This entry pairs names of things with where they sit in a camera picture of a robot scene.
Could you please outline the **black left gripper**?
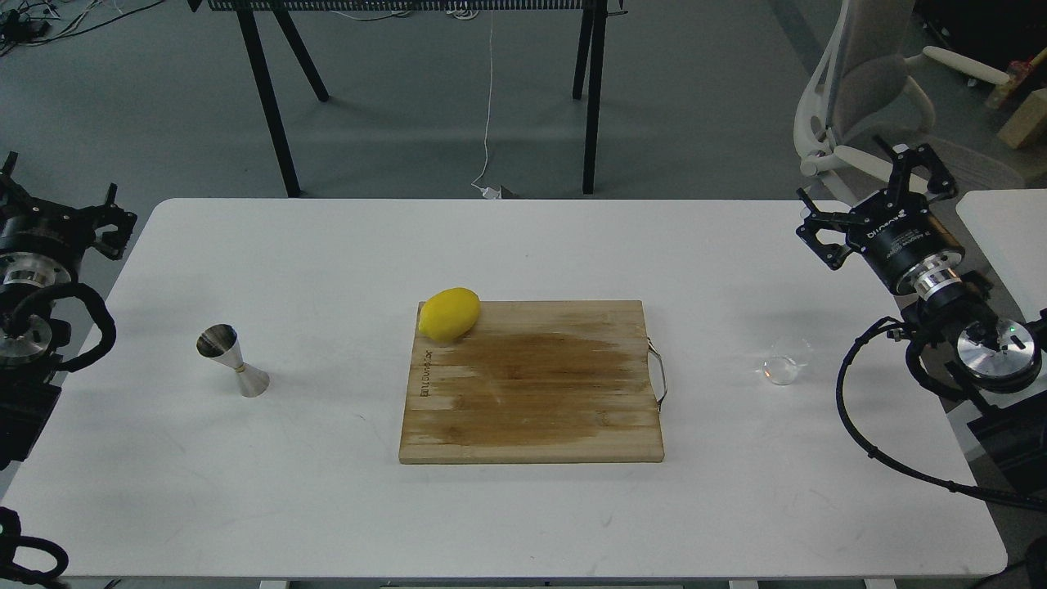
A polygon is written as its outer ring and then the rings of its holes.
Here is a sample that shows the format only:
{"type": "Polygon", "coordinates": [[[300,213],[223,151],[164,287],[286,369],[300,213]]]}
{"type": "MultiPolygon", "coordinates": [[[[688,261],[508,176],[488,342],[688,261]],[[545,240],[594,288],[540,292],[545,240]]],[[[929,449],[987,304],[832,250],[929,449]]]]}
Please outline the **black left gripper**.
{"type": "Polygon", "coordinates": [[[79,282],[91,246],[121,260],[137,216],[117,205],[119,187],[110,183],[101,205],[82,209],[30,204],[30,194],[14,180],[18,155],[8,152],[1,168],[3,282],[79,282]]]}

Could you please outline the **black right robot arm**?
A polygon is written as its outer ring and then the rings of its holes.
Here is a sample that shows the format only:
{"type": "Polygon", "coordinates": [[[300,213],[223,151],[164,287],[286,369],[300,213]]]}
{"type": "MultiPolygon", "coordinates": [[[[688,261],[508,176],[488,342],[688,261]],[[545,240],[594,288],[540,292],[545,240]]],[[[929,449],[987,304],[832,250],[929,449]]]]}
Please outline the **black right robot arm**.
{"type": "Polygon", "coordinates": [[[1045,501],[1021,493],[972,486],[914,470],[867,439],[849,416],[844,384],[861,348],[876,335],[905,340],[905,366],[925,390],[939,398],[970,400],[984,417],[1005,417],[985,393],[1016,393],[1040,375],[1045,354],[1045,320],[1013,320],[988,305],[990,284],[978,272],[961,275],[964,247],[932,213],[932,203],[955,198],[958,186],[935,150],[883,146],[885,187],[847,212],[822,211],[809,194],[797,190],[807,216],[797,236],[828,268],[841,268],[859,254],[891,295],[916,295],[903,317],[879,318],[854,340],[836,378],[838,416],[868,458],[913,479],[980,501],[1020,509],[1045,511],[1045,501]]]}

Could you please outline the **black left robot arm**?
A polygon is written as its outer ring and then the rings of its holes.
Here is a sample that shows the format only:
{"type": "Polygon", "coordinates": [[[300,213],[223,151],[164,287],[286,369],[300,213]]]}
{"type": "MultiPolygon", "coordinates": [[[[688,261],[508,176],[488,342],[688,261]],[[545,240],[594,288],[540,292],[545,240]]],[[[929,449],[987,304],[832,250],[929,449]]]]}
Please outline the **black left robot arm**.
{"type": "Polygon", "coordinates": [[[115,319],[101,294],[81,280],[87,250],[119,260],[133,235],[135,213],[116,204],[111,184],[101,205],[72,206],[31,196],[14,180],[15,152],[2,164],[1,235],[1,462],[23,462],[34,450],[61,388],[55,373],[91,366],[116,342],[115,319]],[[101,342],[64,358],[71,327],[55,318],[61,299],[77,299],[101,342]]]}

